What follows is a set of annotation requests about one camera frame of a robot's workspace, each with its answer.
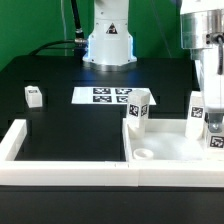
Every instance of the small white block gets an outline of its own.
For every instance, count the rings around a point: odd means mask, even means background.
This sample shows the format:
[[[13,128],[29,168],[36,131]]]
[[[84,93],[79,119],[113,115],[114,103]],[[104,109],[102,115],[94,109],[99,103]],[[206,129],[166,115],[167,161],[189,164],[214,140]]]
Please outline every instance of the small white block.
[[[37,86],[25,87],[25,97],[29,108],[42,107],[42,94]]]
[[[150,93],[134,90],[128,94],[127,124],[132,138],[142,138],[145,134],[145,120],[148,119]]]
[[[185,136],[199,140],[203,136],[205,110],[201,92],[192,92],[188,110]]]

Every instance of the black table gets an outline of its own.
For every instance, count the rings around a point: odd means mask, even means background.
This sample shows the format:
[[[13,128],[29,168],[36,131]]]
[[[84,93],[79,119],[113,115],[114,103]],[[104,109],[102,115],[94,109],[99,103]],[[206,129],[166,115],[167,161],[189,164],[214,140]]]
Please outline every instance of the black table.
[[[29,109],[24,87],[39,86]],[[100,72],[75,57],[21,56],[0,73],[0,136],[16,118],[28,136],[16,160],[125,161],[124,105],[71,104],[75,86],[150,88],[151,118],[186,118],[194,66],[184,59],[139,59],[136,69]],[[223,223],[224,190],[171,187],[0,187],[0,223]]]

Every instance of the black cable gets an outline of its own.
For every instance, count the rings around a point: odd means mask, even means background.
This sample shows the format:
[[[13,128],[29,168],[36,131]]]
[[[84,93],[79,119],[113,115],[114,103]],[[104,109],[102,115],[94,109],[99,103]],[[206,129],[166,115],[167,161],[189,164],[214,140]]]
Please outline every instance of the black cable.
[[[218,74],[223,74],[223,37],[218,37],[218,44],[219,44],[219,67],[218,67]]]
[[[74,40],[60,40],[60,41],[54,41],[54,42],[50,42],[50,43],[47,43],[47,44],[44,44],[42,45],[41,47],[37,48],[36,50],[32,51],[29,53],[29,55],[36,55],[38,54],[40,51],[44,50],[44,49],[47,49],[48,47],[50,46],[53,46],[53,45],[59,45],[59,44],[75,44],[75,41]]]
[[[72,11],[73,11],[73,17],[75,22],[75,28],[76,28],[76,37],[77,38],[84,38],[84,33],[81,27],[81,22],[79,18],[79,10],[76,0],[71,0],[72,3]]]

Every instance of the white cube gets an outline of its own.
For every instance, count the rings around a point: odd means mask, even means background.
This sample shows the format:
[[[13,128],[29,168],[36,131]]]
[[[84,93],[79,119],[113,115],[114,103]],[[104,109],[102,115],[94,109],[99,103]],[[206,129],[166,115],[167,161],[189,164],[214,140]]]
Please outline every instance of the white cube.
[[[127,124],[133,138],[144,137],[145,120],[149,114],[150,93],[134,90],[128,94]]]
[[[25,98],[29,108],[42,107],[42,94],[37,86],[25,87]]]

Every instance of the white tray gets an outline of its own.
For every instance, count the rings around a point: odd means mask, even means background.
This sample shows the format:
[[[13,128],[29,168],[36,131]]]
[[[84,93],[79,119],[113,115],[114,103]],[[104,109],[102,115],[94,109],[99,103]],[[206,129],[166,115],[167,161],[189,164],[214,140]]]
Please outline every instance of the white tray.
[[[203,159],[203,141],[186,142],[185,121],[148,124],[149,140],[136,141],[124,119],[126,162],[47,162],[14,161],[27,134],[26,120],[15,120],[0,144],[0,185],[224,187],[224,162]],[[141,144],[154,150],[154,160],[133,159]]]

